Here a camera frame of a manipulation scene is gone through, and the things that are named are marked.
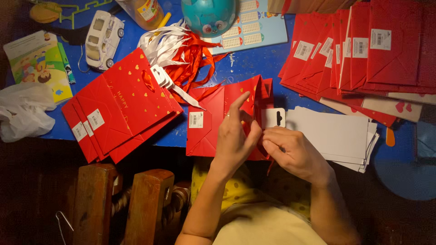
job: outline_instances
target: table surface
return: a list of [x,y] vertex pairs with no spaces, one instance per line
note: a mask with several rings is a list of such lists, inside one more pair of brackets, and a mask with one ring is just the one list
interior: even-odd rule
[[[71,0],[62,0],[57,2],[68,4],[71,3]],[[82,8],[86,2],[87,1],[78,0],[75,1],[75,4],[78,4]],[[180,0],[159,0],[159,3],[163,7],[165,14],[167,12],[171,12],[172,14],[172,17],[167,25],[178,22],[183,17]],[[117,3],[113,1],[112,3],[97,8],[91,7],[90,10],[77,14],[75,16],[75,28],[80,28],[91,23],[92,18],[97,10],[108,11],[116,4]],[[68,15],[68,9],[65,9],[64,11],[65,15]],[[28,18],[28,14],[25,14],[26,15],[23,15],[22,18]],[[115,53],[115,62],[120,61],[123,57],[133,51],[137,46],[139,37],[146,32],[145,30],[141,29],[125,11],[121,11],[116,16],[125,23],[125,35],[121,39]],[[233,53],[234,63],[232,66],[230,63],[230,57],[228,55],[226,58],[215,64],[215,73],[211,80],[205,84],[205,86],[215,85],[224,79],[226,79],[224,85],[241,82],[251,78],[252,76],[261,74],[263,78],[273,78],[275,107],[283,107],[288,110],[293,109],[295,106],[302,106],[318,112],[340,114],[340,112],[337,112],[316,101],[308,98],[300,98],[296,92],[289,90],[279,84],[280,79],[277,77],[277,75],[289,54],[295,15],[287,14],[285,15],[285,20],[289,37],[287,43],[235,52]],[[57,20],[53,23],[53,25],[63,28],[71,28],[71,22],[69,20],[64,20],[61,24]],[[25,35],[27,34],[20,33],[18,31],[15,33],[15,38],[20,38]],[[65,52],[69,59],[73,74],[76,78],[77,83],[75,85],[71,85],[73,94],[76,94],[78,91],[80,91],[80,89],[85,87],[101,73],[92,69],[87,73],[81,73],[77,67],[77,63],[81,55],[81,47],[71,46],[68,43],[63,42],[60,38],[58,38],[58,40],[64,45]],[[82,58],[80,61],[80,67],[82,70],[87,69],[84,58]],[[206,76],[208,70],[209,66],[201,68],[196,78],[197,81],[202,80]],[[14,84],[10,70],[7,75],[7,83],[8,85]],[[49,133],[41,136],[42,138],[74,140],[74,136],[62,115],[62,106],[63,104],[60,104],[54,111],[47,113],[56,120],[56,123]],[[183,108],[185,112],[181,114],[178,119],[174,120],[157,132],[156,135],[146,142],[146,144],[185,147],[187,133],[187,107],[183,106]],[[378,142],[378,147],[375,148],[375,155],[373,155],[375,160],[396,160],[404,163],[413,161],[415,158],[415,129],[416,125],[414,123],[404,121],[404,123],[395,131],[396,145],[394,147],[388,147],[385,143],[386,127],[379,123],[378,132],[381,137]]]

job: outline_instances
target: plastic container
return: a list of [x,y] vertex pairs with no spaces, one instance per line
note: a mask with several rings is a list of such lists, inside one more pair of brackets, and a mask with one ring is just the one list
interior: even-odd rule
[[144,30],[156,29],[164,18],[157,0],[116,0],[117,3]]

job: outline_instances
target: toy car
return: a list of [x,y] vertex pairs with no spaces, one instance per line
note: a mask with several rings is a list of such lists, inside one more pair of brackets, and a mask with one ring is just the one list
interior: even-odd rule
[[102,72],[113,66],[113,56],[123,36],[124,23],[108,12],[97,10],[86,36],[88,65]]

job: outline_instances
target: stack of white cardboard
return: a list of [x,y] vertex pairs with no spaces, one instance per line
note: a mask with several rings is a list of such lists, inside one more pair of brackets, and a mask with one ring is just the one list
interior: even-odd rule
[[286,112],[286,128],[304,133],[326,160],[364,173],[379,138],[368,118],[315,112],[295,107]]

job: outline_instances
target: red heart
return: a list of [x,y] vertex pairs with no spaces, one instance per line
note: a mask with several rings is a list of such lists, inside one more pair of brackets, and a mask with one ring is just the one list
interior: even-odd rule
[[404,102],[398,102],[398,104],[395,106],[397,108],[397,111],[399,113],[403,112]]
[[409,104],[407,104],[407,106],[406,106],[406,110],[408,111],[408,112],[412,112],[412,105],[409,103]]

